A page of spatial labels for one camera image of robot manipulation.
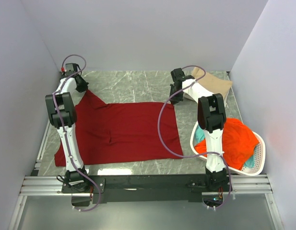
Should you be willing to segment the red t shirt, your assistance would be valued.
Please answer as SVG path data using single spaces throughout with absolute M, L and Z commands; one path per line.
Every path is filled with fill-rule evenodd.
M 87 90 L 75 110 L 84 165 L 180 159 L 183 154 L 171 104 L 105 103 Z

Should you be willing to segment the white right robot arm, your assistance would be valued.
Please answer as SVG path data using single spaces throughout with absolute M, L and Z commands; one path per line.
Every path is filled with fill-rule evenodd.
M 201 86 L 191 75 L 185 75 L 181 68 L 171 71 L 173 84 L 170 85 L 170 102 L 177 104 L 186 94 L 198 103 L 197 122 L 204 131 L 207 162 L 206 173 L 225 170 L 222 159 L 222 135 L 226 122 L 225 105 L 220 93 L 212 93 Z

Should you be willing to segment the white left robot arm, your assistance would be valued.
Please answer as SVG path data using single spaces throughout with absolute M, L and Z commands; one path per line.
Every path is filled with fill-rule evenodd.
M 50 124 L 57 130 L 66 161 L 65 176 L 57 176 L 67 192 L 87 192 L 90 180 L 87 178 L 83 160 L 81 159 L 75 134 L 77 114 L 71 94 L 77 90 L 88 89 L 88 83 L 80 75 L 80 67 L 75 63 L 67 63 L 61 69 L 61 79 L 56 91 L 45 96 Z

